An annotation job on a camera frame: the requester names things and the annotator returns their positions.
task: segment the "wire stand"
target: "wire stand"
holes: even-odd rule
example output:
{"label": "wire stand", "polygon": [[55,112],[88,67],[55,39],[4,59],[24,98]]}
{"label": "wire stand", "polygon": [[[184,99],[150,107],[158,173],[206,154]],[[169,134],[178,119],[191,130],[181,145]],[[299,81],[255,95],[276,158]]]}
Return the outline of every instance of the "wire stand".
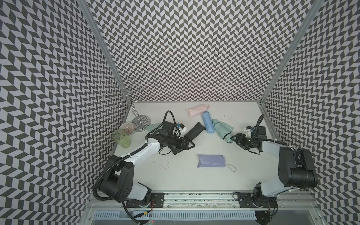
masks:
{"label": "wire stand", "polygon": [[[144,89],[143,86],[141,86],[139,89],[135,91],[129,91],[128,89],[125,90],[124,93],[106,93],[104,98],[106,100],[110,100],[111,95],[120,95],[121,97],[124,97],[126,102],[130,105],[132,113],[135,115],[135,118],[131,121],[135,125],[135,131],[144,131],[146,130],[146,127],[151,124],[151,120],[146,115],[140,115],[137,110],[135,109],[134,102],[138,102],[139,97],[135,97],[136,100],[132,100],[132,94],[138,93]],[[117,104],[116,107],[118,109],[121,109],[120,105]]]}

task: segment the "white table surface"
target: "white table surface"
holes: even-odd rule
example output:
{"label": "white table surface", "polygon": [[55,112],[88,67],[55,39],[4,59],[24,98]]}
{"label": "white table surface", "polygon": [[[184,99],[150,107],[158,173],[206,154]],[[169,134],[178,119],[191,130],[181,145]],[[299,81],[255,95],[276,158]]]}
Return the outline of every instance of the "white table surface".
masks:
{"label": "white table surface", "polygon": [[[179,103],[135,103],[140,114],[151,118],[151,123],[160,123],[167,110],[171,110],[177,123],[183,123],[187,131],[191,130],[197,122],[204,125],[201,115],[189,118],[185,109],[201,104],[210,104],[212,119],[225,122],[234,130],[244,133],[246,126],[254,126],[261,115],[256,102],[179,102]],[[135,116],[129,113],[126,121]],[[167,121],[172,122],[168,114]],[[266,127],[268,138],[271,138],[265,121],[261,126]],[[145,141],[148,131],[134,132],[130,136],[131,145],[124,149],[117,146],[115,155],[121,156],[131,152]],[[265,182],[277,174],[278,159],[262,152],[256,155],[243,150],[235,143],[228,144],[216,133],[201,132],[194,140],[195,148],[182,151],[177,155],[152,155],[145,163],[135,166],[134,182],[140,182],[152,190],[252,190],[258,182]],[[162,154],[170,149],[165,147]],[[236,172],[225,168],[197,168],[198,154],[221,154],[225,162],[234,165]]]}

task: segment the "wire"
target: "wire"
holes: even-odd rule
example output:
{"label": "wire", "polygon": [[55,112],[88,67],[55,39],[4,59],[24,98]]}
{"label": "wire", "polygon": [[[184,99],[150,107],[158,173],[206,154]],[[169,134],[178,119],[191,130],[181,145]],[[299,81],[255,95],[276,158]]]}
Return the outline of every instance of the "wire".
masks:
{"label": "wire", "polygon": [[139,221],[139,220],[136,220],[136,219],[129,213],[129,211],[127,210],[126,205],[125,205],[125,202],[122,202],[122,206],[123,206],[126,214],[127,214],[127,215],[130,217],[130,219],[131,219],[132,221],[134,221],[135,223],[144,225],[144,224],[147,224],[147,223],[150,221],[150,220],[140,220],[140,221]]}
{"label": "wire", "polygon": [[260,155],[260,152],[259,152],[259,153],[257,153],[257,152],[253,152],[253,151],[250,151],[250,150],[248,150],[248,152],[251,152],[251,153],[254,153],[254,154]]}
{"label": "wire", "polygon": [[256,126],[255,129],[252,132],[251,135],[251,143],[253,144],[255,137],[257,136],[257,134],[259,133],[259,125],[261,124],[262,120],[264,119],[264,114],[261,114],[261,116],[259,117],[259,119],[256,122]]}
{"label": "wire", "polygon": [[239,200],[240,200],[239,194],[241,194],[241,193],[240,193],[240,192],[234,192],[234,193],[232,194],[232,197],[233,197],[235,200],[239,201]]}
{"label": "wire", "polygon": [[306,170],[306,182],[307,182],[308,179],[309,179],[309,172],[307,171],[307,166],[305,165],[304,161],[302,160],[301,155],[300,155],[300,160],[301,160],[301,162],[302,162],[302,164],[304,165],[305,170]]}
{"label": "wire", "polygon": [[150,202],[150,214],[149,214],[149,220],[151,220],[151,216],[153,215],[154,206],[155,206],[155,200],[153,199],[153,204],[152,204],[152,205],[151,205],[151,202]]}
{"label": "wire", "polygon": [[163,150],[163,148],[159,151],[159,154],[160,154],[160,155],[163,155],[163,156],[164,156],[164,155],[167,155],[167,154],[170,154],[170,153],[171,153],[171,149],[170,149],[170,152],[165,153],[165,154],[161,154],[160,152],[161,152],[162,150]]}
{"label": "wire", "polygon": [[170,110],[166,111],[165,116],[164,116],[164,119],[162,120],[162,122],[165,122],[165,120],[166,120],[166,117],[167,117],[167,114],[168,114],[168,113],[170,113],[170,114],[171,114],[171,116],[172,116],[172,120],[174,121],[175,128],[176,128],[177,133],[178,133],[178,135],[176,136],[176,138],[179,138],[179,137],[180,137],[180,130],[179,130],[179,128],[178,128],[178,126],[177,126],[177,124],[176,124],[174,114],[173,114]]}
{"label": "wire", "polygon": [[267,223],[267,224],[269,224],[270,222],[271,222],[271,220],[273,219],[273,216],[275,216],[275,214],[278,212],[278,209],[279,209],[279,206],[278,206],[278,200],[277,199],[274,199],[273,201],[275,201],[275,207],[274,207],[274,209],[273,209],[273,213],[272,214],[270,214],[270,203],[271,202],[269,202],[269,217],[270,217],[270,220],[269,220],[269,222]]}
{"label": "wire", "polygon": [[161,124],[159,126],[157,126],[157,128],[153,129],[152,131],[150,131],[147,135],[145,135],[145,140],[146,142],[149,142],[149,135],[154,132],[155,130],[157,131],[157,129],[159,129],[162,125],[164,124],[164,122],[161,122]]}

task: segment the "black cable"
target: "black cable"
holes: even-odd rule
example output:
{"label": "black cable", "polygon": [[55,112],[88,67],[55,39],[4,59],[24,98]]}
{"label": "black cable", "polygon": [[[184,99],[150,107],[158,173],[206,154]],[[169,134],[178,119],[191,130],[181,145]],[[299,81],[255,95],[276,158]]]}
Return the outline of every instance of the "black cable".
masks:
{"label": "black cable", "polygon": [[257,134],[259,133],[259,126],[262,122],[262,120],[264,119],[264,114],[261,114],[261,116],[259,117],[259,119],[257,120],[256,122],[256,126],[255,126],[255,129],[253,130],[252,132],[252,136],[251,136],[251,143],[253,144],[254,142],[254,138],[257,136]]}
{"label": "black cable", "polygon": [[301,155],[300,155],[300,159],[301,159],[301,162],[302,162],[302,164],[304,165],[305,170],[306,170],[306,182],[307,182],[307,180],[309,179],[309,173],[308,173],[308,171],[307,171],[307,166],[305,165],[304,161],[302,160]]}
{"label": "black cable", "polygon": [[248,152],[251,152],[251,153],[254,153],[254,154],[260,155],[260,152],[259,152],[259,153],[257,153],[257,152],[253,152],[253,151],[250,151],[250,149],[248,150]]}
{"label": "black cable", "polygon": [[167,117],[167,114],[168,114],[168,113],[170,113],[170,114],[171,114],[171,116],[172,116],[172,120],[174,121],[175,128],[176,128],[177,133],[178,133],[178,136],[176,136],[176,138],[179,138],[179,137],[180,137],[180,130],[179,130],[179,128],[178,128],[178,126],[177,126],[177,124],[176,124],[174,114],[173,114],[170,110],[166,111],[165,116],[164,116],[164,119],[162,120],[162,122],[165,122],[165,120],[166,120],[166,117]]}
{"label": "black cable", "polygon": [[170,149],[170,152],[165,153],[165,154],[161,154],[161,153],[160,153],[161,151],[162,151],[162,149],[159,151],[159,154],[160,154],[160,155],[163,155],[163,156],[171,153],[171,149]]}
{"label": "black cable", "polygon": [[137,223],[137,224],[142,224],[142,225],[143,225],[143,224],[147,224],[147,223],[149,222],[149,220],[136,220],[136,219],[129,213],[129,211],[127,210],[126,205],[125,205],[125,202],[122,202],[122,206],[123,206],[126,214],[127,214],[127,215],[130,217],[130,219],[131,219],[132,221],[134,221],[135,223]]}
{"label": "black cable", "polygon": [[150,131],[147,135],[145,135],[145,140],[146,142],[149,142],[149,135],[154,132],[155,130],[157,131],[162,125],[164,124],[164,122],[161,122],[161,124],[159,126],[157,126],[155,129],[153,129],[152,131]]}
{"label": "black cable", "polygon": [[240,192],[234,192],[234,193],[232,194],[232,197],[233,197],[235,200],[237,200],[237,201],[239,201],[239,199],[240,199],[240,197],[239,197],[238,194],[240,194]]}
{"label": "black cable", "polygon": [[273,209],[273,213],[272,213],[272,214],[270,213],[270,210],[269,210],[270,220],[269,220],[269,222],[268,222],[267,224],[269,224],[269,223],[271,222],[271,220],[273,219],[273,216],[275,216],[275,214],[278,212],[278,209],[279,209],[278,200],[275,199],[274,201],[275,201],[275,207],[274,207],[274,209]]}

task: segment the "black mounting plate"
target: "black mounting plate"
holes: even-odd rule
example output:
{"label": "black mounting plate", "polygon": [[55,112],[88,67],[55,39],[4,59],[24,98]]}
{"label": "black mounting plate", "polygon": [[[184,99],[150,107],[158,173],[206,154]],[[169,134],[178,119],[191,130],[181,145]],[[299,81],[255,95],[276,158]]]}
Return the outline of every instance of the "black mounting plate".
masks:
{"label": "black mounting plate", "polygon": [[[152,192],[150,197],[150,202],[155,202],[154,208],[162,208],[164,205],[164,196],[165,194],[162,192]],[[142,202],[136,199],[131,199],[130,201],[126,202],[127,208],[144,208],[145,206],[142,205]]]}
{"label": "black mounting plate", "polygon": [[246,151],[249,151],[251,147],[251,139],[247,138],[245,134],[237,133],[234,136],[230,137],[238,146],[243,148]]}
{"label": "black mounting plate", "polygon": [[[252,203],[251,195],[252,193],[237,193],[240,208],[268,208],[267,205],[264,207],[256,207]],[[276,207],[276,203],[270,202],[270,208],[274,208],[274,207]]]}

